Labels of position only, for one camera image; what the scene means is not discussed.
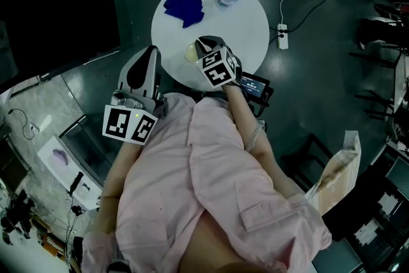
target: blue cloth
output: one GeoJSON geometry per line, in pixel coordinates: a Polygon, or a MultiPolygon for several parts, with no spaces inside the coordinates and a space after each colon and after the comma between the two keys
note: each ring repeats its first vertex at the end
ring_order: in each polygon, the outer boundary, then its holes
{"type": "Polygon", "coordinates": [[[167,0],[164,3],[165,14],[183,21],[183,28],[203,20],[202,0],[167,0]]]}

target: small screen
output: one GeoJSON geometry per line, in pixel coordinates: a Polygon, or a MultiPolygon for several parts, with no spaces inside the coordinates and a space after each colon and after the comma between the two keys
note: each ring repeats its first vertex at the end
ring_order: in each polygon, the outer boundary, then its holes
{"type": "Polygon", "coordinates": [[[248,94],[260,98],[266,84],[243,76],[242,86],[248,94]]]}

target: pink shirt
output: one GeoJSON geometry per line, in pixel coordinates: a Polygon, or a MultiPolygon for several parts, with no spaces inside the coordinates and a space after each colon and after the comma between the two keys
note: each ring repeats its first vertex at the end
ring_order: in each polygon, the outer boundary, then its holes
{"type": "Polygon", "coordinates": [[[243,259],[266,268],[280,260],[302,273],[331,234],[319,213],[296,194],[284,199],[243,149],[227,103],[167,95],[159,120],[132,166],[114,235],[88,233],[83,272],[107,272],[120,250],[132,272],[173,273],[197,221],[207,210],[243,259]]]}

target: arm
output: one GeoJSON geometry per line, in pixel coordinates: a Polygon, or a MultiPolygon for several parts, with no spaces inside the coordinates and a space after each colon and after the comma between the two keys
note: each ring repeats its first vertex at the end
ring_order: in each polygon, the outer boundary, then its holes
{"type": "Polygon", "coordinates": [[[115,230],[125,178],[139,158],[141,150],[142,146],[137,144],[123,143],[102,189],[100,210],[95,217],[91,231],[110,234],[115,230]]]}
{"type": "MultiPolygon", "coordinates": [[[[223,90],[227,93],[229,108],[233,114],[237,130],[242,136],[244,145],[246,145],[257,127],[257,120],[247,105],[239,87],[224,85],[223,90]]],[[[280,192],[285,198],[299,193],[299,188],[295,185],[294,181],[284,174],[275,161],[270,142],[263,131],[259,134],[250,154],[260,163],[260,166],[272,179],[274,189],[280,192]]]]}

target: dark floor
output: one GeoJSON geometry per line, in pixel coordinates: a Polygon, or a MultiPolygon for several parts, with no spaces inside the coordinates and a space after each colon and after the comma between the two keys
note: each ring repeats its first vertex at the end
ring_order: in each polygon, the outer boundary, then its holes
{"type": "MultiPolygon", "coordinates": [[[[125,50],[63,74],[82,110],[96,117],[96,124],[100,124],[122,66],[151,43],[151,20],[159,1],[116,0],[121,48],[125,50]]],[[[259,1],[270,25],[277,26],[279,1],[259,1]]],[[[294,28],[320,1],[284,2],[284,23],[294,28]]],[[[288,50],[278,49],[276,42],[271,44],[257,75],[268,79],[275,90],[261,118],[268,123],[268,137],[277,157],[309,132],[334,153],[342,147],[345,130],[359,131],[361,170],[378,152],[385,139],[385,125],[370,119],[363,112],[367,104],[353,95],[372,89],[390,97],[393,71],[348,55],[358,51],[354,44],[358,19],[373,14],[368,0],[328,0],[289,35],[288,50]]],[[[164,75],[162,89],[171,89],[173,82],[164,75]]]]}

